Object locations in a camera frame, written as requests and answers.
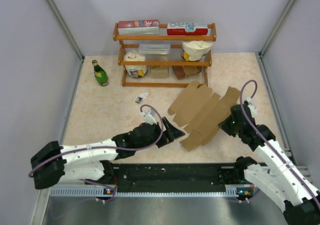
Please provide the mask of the brown cardboard box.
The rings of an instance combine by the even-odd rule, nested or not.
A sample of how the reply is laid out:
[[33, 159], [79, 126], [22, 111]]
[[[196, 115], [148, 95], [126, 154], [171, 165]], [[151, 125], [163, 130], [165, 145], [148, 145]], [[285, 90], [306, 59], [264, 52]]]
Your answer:
[[228, 87], [221, 96], [207, 85], [197, 81], [189, 83], [167, 110], [178, 127], [184, 127], [189, 134], [180, 141], [183, 148], [190, 152], [208, 144], [239, 98], [240, 91], [235, 87]]

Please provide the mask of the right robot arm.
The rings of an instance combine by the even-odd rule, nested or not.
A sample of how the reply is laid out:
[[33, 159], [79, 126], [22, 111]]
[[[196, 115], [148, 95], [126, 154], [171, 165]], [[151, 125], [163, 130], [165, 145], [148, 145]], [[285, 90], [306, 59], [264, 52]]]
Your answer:
[[230, 115], [219, 128], [230, 136], [239, 137], [270, 172], [253, 158], [241, 156], [234, 163], [234, 179], [255, 185], [278, 206], [289, 225], [318, 225], [320, 190], [288, 158], [271, 130], [255, 123], [251, 111], [252, 106], [247, 102], [232, 106]]

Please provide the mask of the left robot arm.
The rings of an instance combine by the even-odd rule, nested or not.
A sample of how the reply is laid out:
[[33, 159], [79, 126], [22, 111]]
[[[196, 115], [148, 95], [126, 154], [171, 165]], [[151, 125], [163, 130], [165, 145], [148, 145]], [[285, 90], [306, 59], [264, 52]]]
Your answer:
[[162, 117], [158, 123], [143, 122], [129, 132], [100, 142], [67, 146], [51, 141], [31, 158], [29, 177], [37, 190], [76, 180], [106, 184], [114, 176], [111, 161], [132, 157], [148, 147], [161, 148], [184, 135]]

